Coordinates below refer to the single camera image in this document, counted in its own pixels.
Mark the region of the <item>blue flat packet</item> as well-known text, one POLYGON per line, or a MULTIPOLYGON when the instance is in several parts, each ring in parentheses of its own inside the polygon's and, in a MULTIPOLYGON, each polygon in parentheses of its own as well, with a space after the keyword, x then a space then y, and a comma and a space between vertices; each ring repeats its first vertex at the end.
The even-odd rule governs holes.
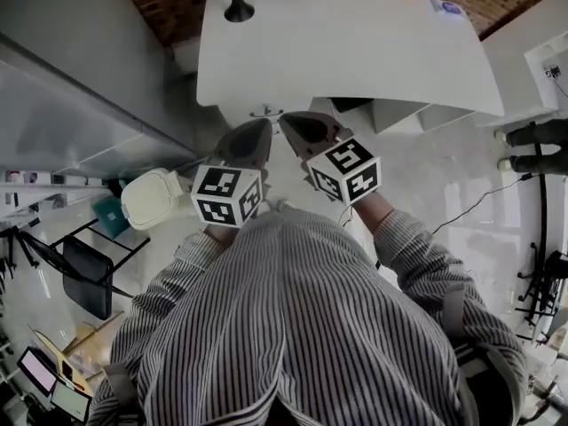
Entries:
POLYGON ((445 0, 429 0, 433 10, 436 13, 445 14, 448 16, 463 17, 464 12, 459 5, 445 0))

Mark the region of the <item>black tripod stand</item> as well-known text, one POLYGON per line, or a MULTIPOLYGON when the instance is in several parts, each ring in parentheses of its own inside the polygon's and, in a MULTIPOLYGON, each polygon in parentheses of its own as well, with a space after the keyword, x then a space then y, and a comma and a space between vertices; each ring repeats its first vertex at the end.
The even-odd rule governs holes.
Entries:
POLYGON ((526 291, 517 300, 523 303, 531 298, 528 307, 516 307, 516 312, 525 314, 525 321, 535 326, 542 317, 553 317, 558 308, 556 300, 561 295, 561 286, 568 281, 568 256, 560 251, 553 251, 546 259, 540 257, 537 245, 530 245, 533 255, 532 272, 519 272, 520 280, 529 280, 526 291))

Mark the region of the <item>person's left forearm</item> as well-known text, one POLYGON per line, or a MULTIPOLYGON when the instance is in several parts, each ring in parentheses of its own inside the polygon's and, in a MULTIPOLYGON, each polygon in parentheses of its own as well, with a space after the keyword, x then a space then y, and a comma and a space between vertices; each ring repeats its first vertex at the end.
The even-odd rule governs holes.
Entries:
POLYGON ((151 280, 147 290, 132 301, 131 316, 167 315, 193 283, 233 243, 238 230, 208 225, 190 234, 177 247, 174 258, 151 280))

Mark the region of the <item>grey refrigerator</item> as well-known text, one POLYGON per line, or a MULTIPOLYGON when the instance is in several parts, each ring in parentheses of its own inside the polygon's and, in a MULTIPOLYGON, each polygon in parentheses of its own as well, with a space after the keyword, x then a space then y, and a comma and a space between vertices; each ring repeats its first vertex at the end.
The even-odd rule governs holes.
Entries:
POLYGON ((189 98, 131 0, 0 0, 0 168, 175 168, 197 157, 189 98))

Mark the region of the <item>person's striped shirt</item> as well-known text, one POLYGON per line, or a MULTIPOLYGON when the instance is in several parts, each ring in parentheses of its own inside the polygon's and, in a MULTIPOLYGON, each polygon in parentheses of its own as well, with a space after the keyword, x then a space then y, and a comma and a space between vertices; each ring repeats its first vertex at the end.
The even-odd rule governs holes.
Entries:
POLYGON ((337 222, 286 205, 167 315, 130 313, 88 426, 517 426, 524 409, 523 348, 479 293, 408 296, 337 222))

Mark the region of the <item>laptop with pale screen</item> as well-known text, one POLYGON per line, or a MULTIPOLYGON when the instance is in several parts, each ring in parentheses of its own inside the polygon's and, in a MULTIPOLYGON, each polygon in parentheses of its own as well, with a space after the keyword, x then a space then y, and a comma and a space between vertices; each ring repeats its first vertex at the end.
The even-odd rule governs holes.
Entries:
POLYGON ((35 387, 48 397, 56 384, 57 375, 54 365, 37 348, 28 346, 17 362, 18 368, 35 385, 35 387))
POLYGON ((78 422, 86 423, 92 397, 56 381, 51 393, 51 404, 78 422))

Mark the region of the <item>white bookcase cabinet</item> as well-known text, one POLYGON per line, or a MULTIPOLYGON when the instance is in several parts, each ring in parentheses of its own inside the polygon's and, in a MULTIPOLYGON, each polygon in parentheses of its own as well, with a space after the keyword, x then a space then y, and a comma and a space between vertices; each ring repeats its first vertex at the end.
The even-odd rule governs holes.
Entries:
POLYGON ((477 113, 478 127, 568 114, 568 15, 525 13, 483 41, 498 85, 503 116, 477 113))

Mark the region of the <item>cream lidded trash bin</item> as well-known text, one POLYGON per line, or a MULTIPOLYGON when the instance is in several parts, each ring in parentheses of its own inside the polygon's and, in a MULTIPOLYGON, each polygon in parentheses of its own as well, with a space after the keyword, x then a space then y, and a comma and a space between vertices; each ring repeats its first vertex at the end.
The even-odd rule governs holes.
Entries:
POLYGON ((123 188, 122 213, 131 227, 147 230, 174 217, 183 194, 175 171, 149 170, 123 188))

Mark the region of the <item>person's right forearm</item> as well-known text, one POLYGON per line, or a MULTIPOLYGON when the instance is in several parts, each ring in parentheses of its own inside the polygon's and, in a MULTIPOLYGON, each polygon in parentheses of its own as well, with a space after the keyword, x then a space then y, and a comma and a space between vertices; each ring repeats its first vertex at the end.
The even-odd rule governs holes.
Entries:
POLYGON ((462 260, 435 242, 422 222, 393 208, 378 193, 357 201, 354 208, 374 237, 380 263, 397 274, 408 296, 434 298, 454 290, 478 296, 462 260))

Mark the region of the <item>green box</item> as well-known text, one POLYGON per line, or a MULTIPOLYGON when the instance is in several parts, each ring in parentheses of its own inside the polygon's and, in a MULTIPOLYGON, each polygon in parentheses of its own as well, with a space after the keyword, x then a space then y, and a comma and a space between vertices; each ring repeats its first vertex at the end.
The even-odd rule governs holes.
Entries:
POLYGON ((96 201, 92 205, 92 210, 97 220, 105 229, 106 235, 113 239, 130 227, 128 219, 122 212, 121 201, 113 195, 96 201))

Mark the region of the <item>white desk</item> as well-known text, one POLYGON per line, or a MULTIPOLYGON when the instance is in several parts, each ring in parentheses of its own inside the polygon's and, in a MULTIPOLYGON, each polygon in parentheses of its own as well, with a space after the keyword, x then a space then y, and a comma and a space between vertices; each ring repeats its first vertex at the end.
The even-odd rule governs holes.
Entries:
POLYGON ((417 115, 430 130, 475 114, 501 116, 501 95, 477 33, 429 0, 206 0, 196 98, 232 126, 263 103, 286 112, 315 98, 373 99, 377 130, 417 115))

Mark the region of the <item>round wooden table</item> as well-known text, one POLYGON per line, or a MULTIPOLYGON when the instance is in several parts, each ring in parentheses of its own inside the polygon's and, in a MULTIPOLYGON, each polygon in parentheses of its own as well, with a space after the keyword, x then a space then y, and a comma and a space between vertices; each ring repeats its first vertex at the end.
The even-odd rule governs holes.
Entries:
POLYGON ((75 388, 82 394, 89 397, 94 396, 94 391, 87 379, 73 365, 65 352, 61 351, 46 335, 40 331, 34 330, 36 339, 55 357, 57 376, 69 387, 75 388))

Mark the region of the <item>black folding chair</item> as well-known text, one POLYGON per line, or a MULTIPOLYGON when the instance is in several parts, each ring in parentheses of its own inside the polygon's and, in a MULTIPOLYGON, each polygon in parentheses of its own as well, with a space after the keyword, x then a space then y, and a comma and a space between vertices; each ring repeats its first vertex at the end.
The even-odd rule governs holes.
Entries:
POLYGON ((114 274, 151 240, 146 238, 135 248, 129 248, 95 229, 94 225, 98 222, 95 218, 52 244, 44 243, 27 232, 20 235, 45 263, 61 273, 67 297, 97 319, 108 320, 114 295, 129 299, 133 297, 114 285, 114 274), (110 257, 77 238, 77 234, 83 231, 90 231, 113 243, 125 250, 127 256, 114 263, 110 257))

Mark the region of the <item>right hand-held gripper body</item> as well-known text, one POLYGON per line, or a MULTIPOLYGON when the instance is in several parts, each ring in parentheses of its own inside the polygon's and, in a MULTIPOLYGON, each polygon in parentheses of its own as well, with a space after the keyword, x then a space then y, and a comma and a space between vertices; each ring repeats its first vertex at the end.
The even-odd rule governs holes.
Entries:
POLYGON ((315 187, 344 205, 353 205, 381 185, 381 159, 359 136, 312 157, 307 166, 315 187))

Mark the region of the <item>white drawer with wooden inside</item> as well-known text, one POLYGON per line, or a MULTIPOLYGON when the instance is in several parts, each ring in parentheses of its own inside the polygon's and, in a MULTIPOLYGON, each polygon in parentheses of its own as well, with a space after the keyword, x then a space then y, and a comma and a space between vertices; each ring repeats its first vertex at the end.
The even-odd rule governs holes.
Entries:
POLYGON ((248 116, 253 119, 268 119, 277 121, 285 113, 281 106, 273 106, 268 103, 263 103, 257 108, 248 113, 248 116))

